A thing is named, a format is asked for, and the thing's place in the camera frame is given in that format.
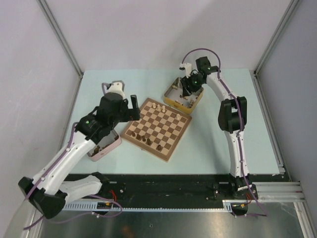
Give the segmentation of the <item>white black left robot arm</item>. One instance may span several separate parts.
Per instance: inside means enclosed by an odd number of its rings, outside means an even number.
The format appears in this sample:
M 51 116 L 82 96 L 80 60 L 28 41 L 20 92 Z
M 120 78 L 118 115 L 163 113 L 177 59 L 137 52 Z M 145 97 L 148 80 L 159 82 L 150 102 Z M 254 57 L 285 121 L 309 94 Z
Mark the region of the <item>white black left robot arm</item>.
M 65 178 L 75 165 L 108 136 L 120 122 L 140 119 L 136 95 L 131 99 L 121 93 L 108 92 L 89 114 L 74 123 L 69 142 L 32 178 L 23 177 L 18 186 L 28 200 L 46 219 L 54 218 L 64 206 L 77 199 L 109 194 L 108 180 L 100 173 L 71 182 Z

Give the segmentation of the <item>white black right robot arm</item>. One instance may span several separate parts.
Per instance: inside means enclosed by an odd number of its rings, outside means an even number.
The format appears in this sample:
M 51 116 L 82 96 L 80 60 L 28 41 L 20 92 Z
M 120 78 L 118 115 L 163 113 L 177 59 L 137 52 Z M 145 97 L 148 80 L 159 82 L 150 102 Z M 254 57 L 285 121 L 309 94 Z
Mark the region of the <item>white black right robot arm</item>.
M 180 79 L 182 95 L 196 93 L 202 85 L 209 86 L 220 101 L 218 125 L 224 132 L 230 155 L 230 180 L 225 191 L 234 199 L 240 199 L 251 188 L 247 180 L 249 169 L 244 150 L 244 129 L 247 123 L 247 99 L 237 96 L 222 76 L 220 66 L 212 66 L 207 57 L 196 60 L 196 69 L 184 61 L 180 70 L 185 76 Z

